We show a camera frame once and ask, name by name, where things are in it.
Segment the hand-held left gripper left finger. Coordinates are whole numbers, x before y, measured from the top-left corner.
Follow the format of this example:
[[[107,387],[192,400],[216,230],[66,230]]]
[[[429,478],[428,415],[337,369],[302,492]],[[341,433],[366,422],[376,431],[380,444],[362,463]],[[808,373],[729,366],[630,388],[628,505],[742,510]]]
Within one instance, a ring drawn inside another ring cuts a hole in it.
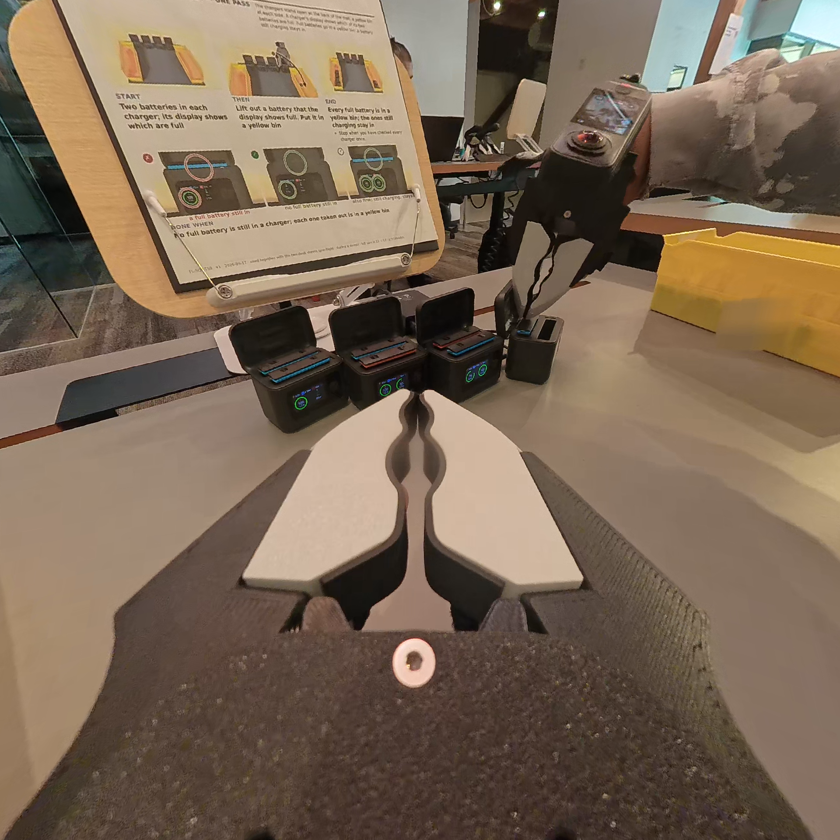
[[[403,485],[415,395],[399,391],[355,413],[306,452],[242,573],[256,592],[332,598],[353,629],[403,583]]]

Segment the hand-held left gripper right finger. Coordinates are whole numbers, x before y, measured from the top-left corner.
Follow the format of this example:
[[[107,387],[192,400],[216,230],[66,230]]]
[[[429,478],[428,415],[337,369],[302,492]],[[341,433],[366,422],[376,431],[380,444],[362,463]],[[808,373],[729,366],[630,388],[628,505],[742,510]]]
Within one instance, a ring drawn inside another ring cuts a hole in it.
[[[425,577],[457,631],[475,631],[498,601],[577,592],[585,582],[520,447],[447,397],[420,395],[430,488]]]

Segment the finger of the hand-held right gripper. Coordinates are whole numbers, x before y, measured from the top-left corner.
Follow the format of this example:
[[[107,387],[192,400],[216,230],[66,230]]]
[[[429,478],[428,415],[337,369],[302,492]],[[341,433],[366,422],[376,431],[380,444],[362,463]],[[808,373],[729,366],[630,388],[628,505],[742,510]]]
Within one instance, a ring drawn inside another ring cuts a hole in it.
[[[546,312],[570,290],[592,248],[592,243],[583,238],[560,237],[559,243],[553,240],[551,267],[541,278],[536,297],[528,296],[529,318]]]
[[[536,288],[551,267],[552,251],[552,236],[540,223],[528,221],[511,273],[512,299],[517,317],[527,316],[529,294],[532,299],[536,298]]]

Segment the black battery charging case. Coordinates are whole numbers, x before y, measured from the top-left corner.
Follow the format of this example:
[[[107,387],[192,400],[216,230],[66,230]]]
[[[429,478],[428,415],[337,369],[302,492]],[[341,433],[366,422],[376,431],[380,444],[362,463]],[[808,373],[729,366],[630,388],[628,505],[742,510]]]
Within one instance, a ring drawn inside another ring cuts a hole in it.
[[[460,359],[431,346],[437,336],[462,329],[481,329],[474,323],[474,306],[475,292],[462,288],[429,298],[416,313],[416,341],[427,353],[425,388],[454,403],[463,403],[486,391],[498,383],[501,376],[505,343],[500,337],[495,346],[479,349]]]
[[[317,345],[307,309],[294,306],[234,325],[230,340],[248,375],[266,419],[293,434],[345,408],[350,399],[341,382],[342,361]],[[284,385],[274,385],[259,369],[290,354],[321,349],[332,358],[324,368]]]
[[[341,382],[350,402],[358,409],[379,402],[398,392],[420,393],[425,388],[426,351],[409,334],[400,303],[393,297],[378,297],[329,315],[335,353],[342,361]],[[371,371],[362,370],[350,357],[350,351],[368,343],[404,337],[417,352],[392,364]]]
[[[551,375],[553,361],[564,330],[561,318],[540,318],[539,337],[535,341],[519,341],[513,336],[518,324],[529,317],[517,317],[513,306],[511,280],[494,301],[496,333],[505,342],[503,360],[507,378],[534,385],[544,384]]]

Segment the person's right forearm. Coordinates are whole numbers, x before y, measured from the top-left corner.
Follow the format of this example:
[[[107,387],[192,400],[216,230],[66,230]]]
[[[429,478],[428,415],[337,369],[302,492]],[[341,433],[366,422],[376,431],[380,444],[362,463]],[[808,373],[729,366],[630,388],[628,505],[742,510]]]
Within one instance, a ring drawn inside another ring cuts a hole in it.
[[[839,52],[766,49],[656,93],[629,196],[672,188],[784,214],[839,215]]]

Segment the white document stand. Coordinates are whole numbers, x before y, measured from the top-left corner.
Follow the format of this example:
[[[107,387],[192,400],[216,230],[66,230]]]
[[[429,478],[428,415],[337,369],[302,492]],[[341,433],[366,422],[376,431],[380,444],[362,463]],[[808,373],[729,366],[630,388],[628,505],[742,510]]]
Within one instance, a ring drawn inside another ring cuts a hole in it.
[[[533,138],[545,99],[546,84],[522,79],[515,91],[507,122],[505,154],[509,157],[538,159],[543,149]]]

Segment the wood-topped standing desk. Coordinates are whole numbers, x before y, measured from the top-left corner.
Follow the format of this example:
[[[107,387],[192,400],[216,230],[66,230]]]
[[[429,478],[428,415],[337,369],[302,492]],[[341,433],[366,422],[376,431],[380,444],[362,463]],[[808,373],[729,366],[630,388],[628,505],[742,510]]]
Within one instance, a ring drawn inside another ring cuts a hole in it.
[[[505,225],[507,195],[524,189],[539,172],[540,158],[502,156],[493,161],[451,161],[432,163],[437,199],[444,219],[444,231],[455,238],[457,224],[448,210],[472,196],[491,197],[490,229]]]

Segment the black computer monitor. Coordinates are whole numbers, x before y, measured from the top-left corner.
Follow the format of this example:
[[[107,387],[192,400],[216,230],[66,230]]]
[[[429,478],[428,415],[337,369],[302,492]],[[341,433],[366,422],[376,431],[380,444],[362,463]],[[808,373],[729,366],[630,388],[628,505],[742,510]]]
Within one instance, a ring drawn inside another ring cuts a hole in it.
[[[431,164],[453,161],[459,149],[464,118],[422,115],[421,122]]]

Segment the yellow plastic bin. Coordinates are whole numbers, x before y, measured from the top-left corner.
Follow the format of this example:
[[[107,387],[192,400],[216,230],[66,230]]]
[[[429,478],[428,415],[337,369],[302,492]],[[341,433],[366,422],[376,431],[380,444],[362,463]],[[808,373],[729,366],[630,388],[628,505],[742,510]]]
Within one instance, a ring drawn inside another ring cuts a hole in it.
[[[839,247],[702,229],[665,237],[653,312],[839,376]]]

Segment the dark flat pad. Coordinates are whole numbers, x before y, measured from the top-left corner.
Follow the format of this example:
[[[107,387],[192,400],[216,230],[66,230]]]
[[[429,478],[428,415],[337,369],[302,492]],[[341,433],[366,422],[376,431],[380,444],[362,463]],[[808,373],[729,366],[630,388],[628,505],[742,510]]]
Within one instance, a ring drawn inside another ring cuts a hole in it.
[[[70,382],[55,423],[61,429],[94,424],[127,406],[233,379],[218,349],[201,350]]]

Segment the printed instruction sheet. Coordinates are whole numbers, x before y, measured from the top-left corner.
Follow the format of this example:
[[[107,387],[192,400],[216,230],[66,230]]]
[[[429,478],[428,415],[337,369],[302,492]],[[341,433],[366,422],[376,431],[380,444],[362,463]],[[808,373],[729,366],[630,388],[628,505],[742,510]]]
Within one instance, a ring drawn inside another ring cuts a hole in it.
[[[380,2],[55,7],[177,296],[438,252]]]

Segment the instruction sheet on wooden stand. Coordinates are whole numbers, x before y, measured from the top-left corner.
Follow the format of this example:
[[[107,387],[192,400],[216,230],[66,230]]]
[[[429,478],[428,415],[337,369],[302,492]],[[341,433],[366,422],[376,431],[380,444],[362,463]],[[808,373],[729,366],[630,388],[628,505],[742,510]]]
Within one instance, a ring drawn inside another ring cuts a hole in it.
[[[438,252],[407,258],[403,271],[373,270],[370,264],[362,262],[347,266],[328,279],[319,280],[321,275],[317,272],[313,280],[302,282],[299,278],[298,287],[274,289],[259,293],[256,298],[245,296],[220,308],[206,293],[177,296],[169,285],[137,196],[110,141],[55,2],[24,5],[9,26],[8,42],[14,67],[111,278],[142,307],[178,319],[214,316],[338,291],[357,283],[402,279],[438,262],[443,223],[413,84],[397,60],[418,158],[423,163],[423,182],[436,224]]]

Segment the wooden post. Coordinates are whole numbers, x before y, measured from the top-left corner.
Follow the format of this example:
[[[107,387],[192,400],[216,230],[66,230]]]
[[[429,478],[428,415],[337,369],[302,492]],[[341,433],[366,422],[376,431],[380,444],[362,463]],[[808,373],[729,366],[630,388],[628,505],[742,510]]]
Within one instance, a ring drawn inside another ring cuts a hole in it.
[[[736,5],[736,1],[718,2],[717,10],[710,26],[707,42],[700,57],[694,84],[699,84],[710,78],[712,61],[714,60],[720,42],[725,35],[730,14],[732,14]]]

